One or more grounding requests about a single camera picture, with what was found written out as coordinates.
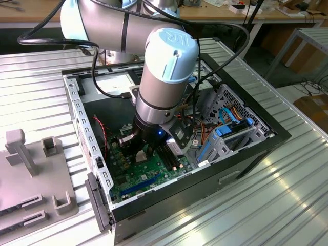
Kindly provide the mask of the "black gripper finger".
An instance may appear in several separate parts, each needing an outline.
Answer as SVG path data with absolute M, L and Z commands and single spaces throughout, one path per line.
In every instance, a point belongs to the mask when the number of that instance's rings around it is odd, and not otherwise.
M 131 161 L 135 162 L 135 157 L 139 151 L 140 139 L 136 135 L 128 135 L 119 139 L 120 149 L 124 157 L 131 157 Z
M 153 144 L 148 144 L 147 148 L 146 148 L 146 154 L 148 158 L 151 158 L 152 156 L 154 156 L 154 152 L 156 150 L 156 146 Z

